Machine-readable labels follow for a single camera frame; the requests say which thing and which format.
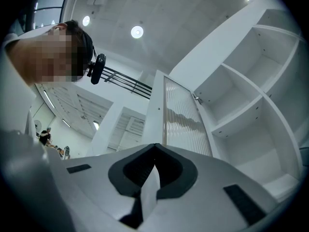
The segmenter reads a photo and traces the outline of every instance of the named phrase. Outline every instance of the white ceiling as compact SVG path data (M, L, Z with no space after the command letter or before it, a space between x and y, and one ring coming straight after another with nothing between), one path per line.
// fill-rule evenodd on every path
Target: white ceiling
M43 94L44 90L47 92L55 106L52 111L57 117L64 119L72 129L89 138L93 138L97 131L93 121L100 124L112 105L110 101L79 89L76 85L55 87L53 84L40 84L36 87L46 104L51 108ZM122 113L109 142L109 147L125 149L135 146L141 141L143 128L144 120ZM121 142L125 132L130 137L125 136L126 140Z
M76 0L72 19L82 24L90 16L84 29L95 46L169 73L247 4L246 0ZM144 29L140 39L130 34L136 25Z

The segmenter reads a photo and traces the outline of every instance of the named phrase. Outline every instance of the cabinet door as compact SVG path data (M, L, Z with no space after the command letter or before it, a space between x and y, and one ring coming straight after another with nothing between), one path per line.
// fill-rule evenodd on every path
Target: cabinet door
M212 156L205 125L193 93L157 71L142 138Z

